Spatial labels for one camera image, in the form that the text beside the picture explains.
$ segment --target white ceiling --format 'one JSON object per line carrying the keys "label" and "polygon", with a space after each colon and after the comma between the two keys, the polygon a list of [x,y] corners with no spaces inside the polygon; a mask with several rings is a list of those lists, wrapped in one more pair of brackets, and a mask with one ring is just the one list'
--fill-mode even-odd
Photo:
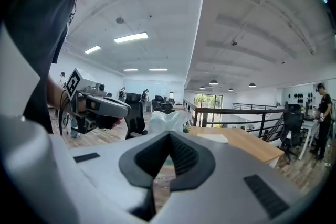
{"label": "white ceiling", "polygon": [[[168,74],[186,76],[190,90],[217,79],[216,91],[227,91],[335,42],[322,0],[203,0],[199,21],[197,3],[201,0],[77,0],[65,51],[120,73],[168,68]],[[117,17],[126,23],[117,24]],[[146,40],[113,41],[144,31]],[[95,45],[102,49],[83,53]]]}
{"label": "white ceiling", "polygon": [[273,67],[311,61],[312,54],[335,48],[323,0],[203,0],[202,13],[213,15],[199,22],[203,31],[196,37],[187,89],[198,90],[212,79],[219,82],[215,91],[248,89],[250,78],[262,79],[271,67],[273,76],[263,84],[275,86],[280,69]]}
{"label": "white ceiling", "polygon": [[[188,27],[190,0],[77,0],[75,18],[66,39],[65,51],[98,62],[110,69],[137,68],[138,74],[149,68],[167,68],[169,74],[188,70],[192,43]],[[117,24],[122,17],[125,24]],[[118,37],[147,32],[144,40],[115,43]],[[91,54],[94,46],[102,49]]]}

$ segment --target white plastic bag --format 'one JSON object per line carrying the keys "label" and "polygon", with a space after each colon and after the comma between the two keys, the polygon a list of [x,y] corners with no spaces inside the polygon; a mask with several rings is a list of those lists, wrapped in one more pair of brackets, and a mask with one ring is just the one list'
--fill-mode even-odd
{"label": "white plastic bag", "polygon": [[165,114],[154,111],[149,120],[148,133],[162,133],[164,131],[183,132],[183,124],[191,119],[191,114],[186,111],[175,111]]}

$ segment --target office chair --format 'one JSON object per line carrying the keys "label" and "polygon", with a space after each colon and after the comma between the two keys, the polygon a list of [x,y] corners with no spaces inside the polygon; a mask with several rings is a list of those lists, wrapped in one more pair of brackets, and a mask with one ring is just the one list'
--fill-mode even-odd
{"label": "office chair", "polygon": [[156,95],[155,98],[152,100],[152,106],[154,111],[160,109],[160,106],[158,104],[159,102],[163,103],[163,98],[162,96]]}
{"label": "office chair", "polygon": [[131,107],[131,113],[125,117],[127,125],[126,139],[146,135],[145,120],[143,119],[141,95],[136,93],[127,93],[125,103]]}
{"label": "office chair", "polygon": [[175,104],[174,98],[169,98],[169,99],[166,101],[166,104],[172,104],[172,105],[174,105],[174,104]]}
{"label": "office chair", "polygon": [[[301,138],[301,126],[303,120],[305,119],[303,113],[285,113],[285,125],[281,139],[281,149],[285,152],[285,155],[288,157],[290,163],[290,154],[298,157],[298,155],[290,150],[291,147],[297,146],[300,144]],[[291,131],[291,137],[287,138],[287,135]]]}
{"label": "office chair", "polygon": [[156,109],[157,111],[161,111],[163,113],[166,114],[170,114],[172,112],[175,112],[175,110],[173,110],[173,105],[172,104],[168,104],[168,103],[160,103],[158,102],[159,107]]}
{"label": "office chair", "polygon": [[288,104],[288,111],[290,113],[300,113],[301,112],[301,105],[299,105],[299,104]]}

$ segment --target black shirt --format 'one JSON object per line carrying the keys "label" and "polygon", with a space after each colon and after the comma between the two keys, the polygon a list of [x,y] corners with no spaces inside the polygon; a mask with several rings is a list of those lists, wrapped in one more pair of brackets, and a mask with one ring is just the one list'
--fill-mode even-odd
{"label": "black shirt", "polygon": [[68,31],[76,0],[13,0],[4,22],[17,48],[40,76],[24,116],[53,132],[47,106],[46,82]]}
{"label": "black shirt", "polygon": [[[331,97],[330,95],[326,94],[324,97],[321,99],[321,105],[320,105],[320,112],[325,114],[328,108],[328,104],[331,104]],[[324,117],[325,121],[329,121],[331,119],[330,113],[328,113],[327,117]]]}

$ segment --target black metal railing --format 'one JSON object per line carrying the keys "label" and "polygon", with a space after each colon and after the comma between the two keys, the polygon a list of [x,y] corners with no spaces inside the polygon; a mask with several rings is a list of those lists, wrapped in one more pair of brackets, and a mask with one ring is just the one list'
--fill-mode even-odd
{"label": "black metal railing", "polygon": [[275,109],[275,105],[259,105],[259,104],[243,104],[243,103],[232,103],[232,109],[236,110],[271,110]]}
{"label": "black metal railing", "polygon": [[[283,131],[284,129],[284,116],[283,114],[281,117],[276,118],[276,119],[266,119],[267,115],[273,114],[273,113],[289,113],[288,111],[288,106],[287,103],[285,105],[285,109],[274,109],[275,106],[272,105],[260,105],[260,107],[264,109],[256,109],[257,106],[259,105],[249,105],[250,109],[245,109],[243,105],[246,104],[239,104],[242,105],[241,109],[208,109],[208,108],[198,108],[195,105],[183,100],[183,105],[184,105],[184,110],[192,114],[192,119],[188,123],[191,126],[198,126],[199,127],[207,127],[208,125],[211,125],[213,127],[214,125],[220,125],[221,127],[232,125],[232,124],[242,124],[242,122],[214,122],[214,121],[208,121],[208,115],[209,114],[239,114],[239,115],[247,115],[247,114],[256,114],[256,115],[261,115],[261,120],[259,121],[249,121],[246,122],[245,124],[252,124],[252,123],[260,123],[260,128],[258,129],[251,129],[251,130],[246,130],[246,132],[256,132],[259,131],[258,137],[262,138],[263,140],[273,140],[274,134],[279,134]],[[270,127],[265,127],[265,122],[270,122],[270,121],[277,121],[275,125],[272,125]]]}

